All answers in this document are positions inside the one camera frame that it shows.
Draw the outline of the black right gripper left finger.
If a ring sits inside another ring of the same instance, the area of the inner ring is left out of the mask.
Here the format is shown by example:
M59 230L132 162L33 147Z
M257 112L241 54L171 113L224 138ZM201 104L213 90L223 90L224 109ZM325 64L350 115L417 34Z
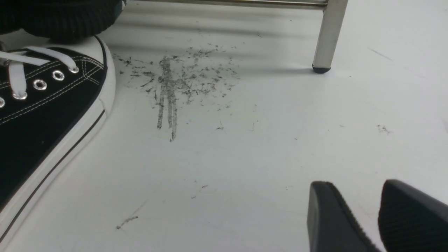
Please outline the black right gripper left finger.
M311 252L380 251L331 182L310 184L307 228Z

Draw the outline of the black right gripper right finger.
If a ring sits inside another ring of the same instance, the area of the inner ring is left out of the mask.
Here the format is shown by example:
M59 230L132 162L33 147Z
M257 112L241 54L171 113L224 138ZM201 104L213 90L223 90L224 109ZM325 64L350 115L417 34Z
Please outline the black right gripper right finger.
M387 252L446 252L448 206L397 179L385 181L378 217Z

